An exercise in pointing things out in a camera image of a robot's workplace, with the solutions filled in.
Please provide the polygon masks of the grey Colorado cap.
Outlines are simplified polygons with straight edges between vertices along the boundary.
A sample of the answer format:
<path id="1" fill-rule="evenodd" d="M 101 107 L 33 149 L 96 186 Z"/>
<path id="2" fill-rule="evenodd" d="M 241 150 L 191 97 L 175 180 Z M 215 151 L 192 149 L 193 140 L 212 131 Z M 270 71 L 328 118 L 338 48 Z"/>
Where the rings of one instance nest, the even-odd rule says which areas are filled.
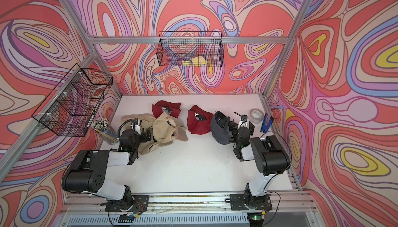
<path id="1" fill-rule="evenodd" d="M 232 132 L 229 124 L 230 117 L 227 117 L 220 111 L 216 111 L 210 122 L 210 129 L 213 138 L 222 145 L 228 145 L 232 142 Z"/>

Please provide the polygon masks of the beige cap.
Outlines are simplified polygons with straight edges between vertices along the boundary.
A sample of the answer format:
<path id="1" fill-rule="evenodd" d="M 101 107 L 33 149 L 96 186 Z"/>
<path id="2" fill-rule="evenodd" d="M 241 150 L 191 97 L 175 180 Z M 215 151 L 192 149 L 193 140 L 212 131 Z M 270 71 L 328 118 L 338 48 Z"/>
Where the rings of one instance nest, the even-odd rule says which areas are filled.
<path id="1" fill-rule="evenodd" d="M 146 155 L 146 154 L 153 152 L 157 148 L 165 147 L 165 146 L 168 146 L 169 144 L 170 143 L 159 143 L 159 142 L 154 142 L 154 141 L 140 143 L 138 152 L 140 155 Z"/>
<path id="2" fill-rule="evenodd" d="M 138 120 L 140 122 L 140 126 L 142 127 L 143 130 L 147 130 L 148 128 L 153 126 L 153 123 L 155 122 L 156 118 L 152 114 L 132 114 L 132 115 L 126 115 L 121 118 L 120 123 L 124 123 L 127 120 Z"/>
<path id="3" fill-rule="evenodd" d="M 170 143 L 174 140 L 187 142 L 188 137 L 184 124 L 177 118 L 163 112 L 153 123 L 153 136 L 159 143 Z"/>

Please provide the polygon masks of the red Colorado cap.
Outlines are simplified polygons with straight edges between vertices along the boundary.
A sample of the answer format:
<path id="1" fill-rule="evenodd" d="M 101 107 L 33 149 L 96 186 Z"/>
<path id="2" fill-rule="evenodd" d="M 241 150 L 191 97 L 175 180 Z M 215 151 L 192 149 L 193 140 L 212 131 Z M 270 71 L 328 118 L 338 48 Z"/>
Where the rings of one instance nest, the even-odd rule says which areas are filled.
<path id="1" fill-rule="evenodd" d="M 194 105 L 188 110 L 187 126 L 191 134 L 204 135 L 211 131 L 210 124 L 214 114 Z"/>

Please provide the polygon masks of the dark red cap front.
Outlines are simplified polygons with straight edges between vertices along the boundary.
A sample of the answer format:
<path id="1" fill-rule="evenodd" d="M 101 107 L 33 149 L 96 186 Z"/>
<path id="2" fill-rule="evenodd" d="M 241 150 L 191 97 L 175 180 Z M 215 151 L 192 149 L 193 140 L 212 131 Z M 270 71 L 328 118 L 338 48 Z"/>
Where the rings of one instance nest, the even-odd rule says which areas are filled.
<path id="1" fill-rule="evenodd" d="M 154 105 L 152 105 L 152 114 L 155 118 L 158 118 L 162 113 L 167 113 L 168 115 L 178 118 L 181 110 L 181 103 L 172 103 L 169 101 L 160 100 Z"/>

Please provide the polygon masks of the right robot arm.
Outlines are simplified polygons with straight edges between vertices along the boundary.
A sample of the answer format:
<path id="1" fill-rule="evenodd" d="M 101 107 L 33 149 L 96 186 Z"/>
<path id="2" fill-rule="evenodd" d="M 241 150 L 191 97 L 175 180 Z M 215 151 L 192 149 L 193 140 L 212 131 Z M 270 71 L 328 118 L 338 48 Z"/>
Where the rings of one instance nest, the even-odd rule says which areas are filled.
<path id="1" fill-rule="evenodd" d="M 291 166 L 291 154 L 281 144 L 280 138 L 275 131 L 266 131 L 260 137 L 251 137 L 248 128 L 238 131 L 233 152 L 241 162 L 254 161 L 257 172 L 243 193 L 230 194 L 226 199 L 232 211 L 268 212 L 273 209 L 269 188 L 276 177 Z"/>

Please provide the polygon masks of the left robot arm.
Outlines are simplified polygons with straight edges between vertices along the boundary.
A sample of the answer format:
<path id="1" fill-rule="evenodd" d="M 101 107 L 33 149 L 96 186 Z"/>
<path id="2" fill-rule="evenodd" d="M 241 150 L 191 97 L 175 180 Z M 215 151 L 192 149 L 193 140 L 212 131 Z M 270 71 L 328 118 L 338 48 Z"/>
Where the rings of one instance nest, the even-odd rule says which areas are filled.
<path id="1" fill-rule="evenodd" d="M 138 159 L 138 148 L 152 140 L 152 129 L 141 134 L 128 129 L 118 133 L 117 150 L 82 150 L 62 176 L 61 187 L 70 193 L 93 194 L 104 198 L 105 211 L 140 215 L 147 211 L 148 196 L 134 196 L 131 188 L 107 177 L 110 167 L 131 166 Z"/>

